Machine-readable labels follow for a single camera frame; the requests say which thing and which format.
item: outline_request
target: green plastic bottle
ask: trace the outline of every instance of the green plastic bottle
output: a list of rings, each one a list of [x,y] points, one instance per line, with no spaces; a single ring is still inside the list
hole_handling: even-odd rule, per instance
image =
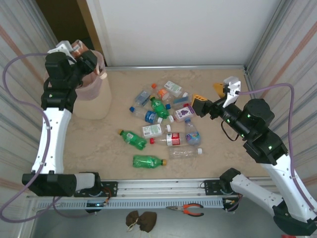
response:
[[[154,169],[158,166],[165,166],[166,160],[161,160],[152,155],[135,155],[133,156],[133,167]]]
[[[118,134],[122,136],[123,140],[127,144],[133,145],[138,150],[143,150],[145,148],[145,145],[147,144],[147,141],[145,139],[139,137],[137,134],[131,131],[119,130]]]
[[[168,110],[165,108],[161,100],[151,97],[151,105],[154,112],[156,112],[160,118],[166,119],[169,116]]]

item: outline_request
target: clear plastic bottle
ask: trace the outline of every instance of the clear plastic bottle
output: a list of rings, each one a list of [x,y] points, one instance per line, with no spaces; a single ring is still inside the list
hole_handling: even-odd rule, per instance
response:
[[[186,144],[185,134],[182,132],[173,132],[150,139],[150,144],[159,144],[167,146],[179,146]]]
[[[154,93],[162,100],[165,101],[169,97],[169,92],[161,85],[156,83],[152,84]]]
[[[150,101],[154,112],[156,112],[159,117],[166,119],[169,116],[168,110],[165,108],[164,104],[160,99],[151,97]]]
[[[190,96],[182,97],[182,98],[177,98],[173,101],[173,108],[175,110],[182,109],[184,107],[188,107],[192,104],[192,99]]]
[[[165,166],[166,160],[161,160],[152,155],[135,155],[133,156],[132,166],[135,168],[154,169],[158,166]]]
[[[186,140],[188,144],[194,145],[194,146],[200,145],[200,142],[201,142],[200,135],[196,127],[190,121],[189,118],[185,119],[185,134],[186,134]]]
[[[142,91],[134,99],[133,106],[144,107],[144,105],[150,100],[152,93],[153,89],[150,85],[144,86]]]
[[[202,153],[202,148],[195,148],[190,145],[169,148],[170,159],[196,158],[197,155],[201,155]]]
[[[130,112],[132,112],[134,116],[151,124],[161,123],[163,121],[163,118],[159,118],[155,112],[147,111],[145,108],[130,107]]]
[[[167,83],[164,85],[164,88],[176,98],[178,98],[179,96],[181,97],[188,96],[188,93],[185,92],[181,86],[173,83],[172,81],[167,81]]]
[[[170,125],[161,125],[161,124],[155,124],[155,125],[148,125],[143,126],[141,128],[141,135],[142,137],[148,139],[153,137],[158,137],[164,133],[170,132]]]
[[[175,97],[173,95],[169,95],[169,97],[164,101],[165,108],[170,110],[173,107],[174,100],[175,100]]]
[[[195,116],[195,111],[191,106],[178,109],[173,114],[175,121],[178,121],[178,122],[184,121],[186,118],[192,118],[194,116]]]

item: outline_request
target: orange handle pliers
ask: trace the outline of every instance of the orange handle pliers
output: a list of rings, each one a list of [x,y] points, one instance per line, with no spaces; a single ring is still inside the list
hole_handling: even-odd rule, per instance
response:
[[[189,207],[204,208],[203,205],[200,205],[198,203],[185,204],[181,207],[180,206],[171,206],[171,207],[166,207],[166,208],[170,209],[170,210],[174,210],[174,211],[182,211],[183,213],[188,214],[189,216],[192,216],[192,217],[201,217],[204,215],[203,213],[192,213],[192,212],[186,210],[186,208],[189,208]]]

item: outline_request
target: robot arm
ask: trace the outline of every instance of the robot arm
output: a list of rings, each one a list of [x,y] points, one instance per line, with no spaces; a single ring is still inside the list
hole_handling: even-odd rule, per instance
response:
[[[46,56],[45,67],[49,77],[44,83],[41,107],[50,121],[51,139],[43,169],[29,187],[38,196],[72,196],[75,191],[82,189],[100,191],[101,186],[98,173],[63,174],[64,143],[77,98],[75,89],[81,85],[82,78],[93,72],[97,66],[97,57],[91,51],[84,52],[76,60],[69,52],[71,45],[66,43],[59,43]],[[30,181],[42,163],[47,130],[43,120],[39,151],[31,173],[22,177],[23,184]]]
[[[309,236],[316,229],[317,216],[299,193],[290,170],[290,156],[280,137],[268,126],[274,113],[263,99],[251,99],[240,110],[234,102],[238,98],[240,81],[236,77],[224,81],[225,97],[211,102],[200,96],[193,101],[193,108],[200,117],[210,114],[211,119],[221,117],[246,143],[243,147],[270,175],[281,195],[271,193],[254,184],[236,169],[227,170],[222,176],[223,189],[237,192],[267,210],[275,223],[289,235]],[[300,188],[317,208],[317,202],[307,191],[299,177]]]

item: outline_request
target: doorway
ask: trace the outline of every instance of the doorway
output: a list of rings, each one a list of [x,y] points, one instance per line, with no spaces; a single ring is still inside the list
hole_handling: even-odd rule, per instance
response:
[[[78,39],[104,55],[86,0],[35,1],[59,42]]]

